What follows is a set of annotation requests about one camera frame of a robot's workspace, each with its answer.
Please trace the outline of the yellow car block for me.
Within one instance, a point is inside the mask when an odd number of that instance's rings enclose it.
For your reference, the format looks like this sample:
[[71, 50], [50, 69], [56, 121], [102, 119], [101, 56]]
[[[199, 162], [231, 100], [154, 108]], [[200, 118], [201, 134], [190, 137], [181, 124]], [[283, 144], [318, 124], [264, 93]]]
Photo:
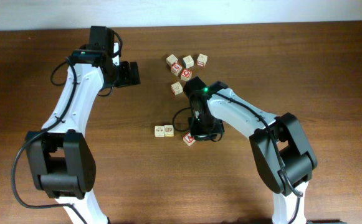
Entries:
[[164, 137], [164, 126], [155, 126], [155, 137]]

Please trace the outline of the red letter A block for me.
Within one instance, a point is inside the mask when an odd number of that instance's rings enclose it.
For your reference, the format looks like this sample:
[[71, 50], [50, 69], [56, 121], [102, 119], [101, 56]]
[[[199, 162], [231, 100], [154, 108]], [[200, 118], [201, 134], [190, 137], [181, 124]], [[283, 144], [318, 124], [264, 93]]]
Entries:
[[196, 142], [196, 140], [192, 137], [191, 133], [187, 133], [184, 137], [183, 137], [183, 141], [188, 145], [191, 146], [192, 144], [194, 144]]

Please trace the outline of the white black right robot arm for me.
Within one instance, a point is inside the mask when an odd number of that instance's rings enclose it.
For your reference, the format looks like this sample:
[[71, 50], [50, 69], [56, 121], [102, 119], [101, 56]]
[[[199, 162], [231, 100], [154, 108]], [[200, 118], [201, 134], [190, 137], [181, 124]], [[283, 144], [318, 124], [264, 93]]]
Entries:
[[267, 113], [238, 97], [225, 83], [206, 85], [199, 77], [187, 81], [190, 136], [220, 141], [227, 123], [245, 136], [255, 166], [274, 196], [273, 223], [306, 223], [305, 192], [317, 158], [296, 116]]

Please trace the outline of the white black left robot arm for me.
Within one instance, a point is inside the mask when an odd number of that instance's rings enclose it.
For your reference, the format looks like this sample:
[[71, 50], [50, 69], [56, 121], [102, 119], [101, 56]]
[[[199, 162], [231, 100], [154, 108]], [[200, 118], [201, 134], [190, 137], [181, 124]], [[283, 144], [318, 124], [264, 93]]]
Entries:
[[63, 207], [73, 223], [109, 223], [93, 186], [96, 163], [85, 140], [93, 102], [104, 89], [140, 84], [136, 62], [120, 61], [123, 42], [104, 26], [90, 29], [89, 42], [65, 59], [67, 80], [40, 131], [29, 131], [20, 151], [27, 154], [33, 183]]

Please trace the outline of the pineapple green B block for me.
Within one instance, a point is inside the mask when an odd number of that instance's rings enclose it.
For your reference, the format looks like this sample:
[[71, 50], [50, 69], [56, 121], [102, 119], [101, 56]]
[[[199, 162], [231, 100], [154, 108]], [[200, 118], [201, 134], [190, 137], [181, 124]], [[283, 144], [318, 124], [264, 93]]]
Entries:
[[173, 125], [164, 125], [164, 136], [173, 137], [174, 136], [174, 127]]

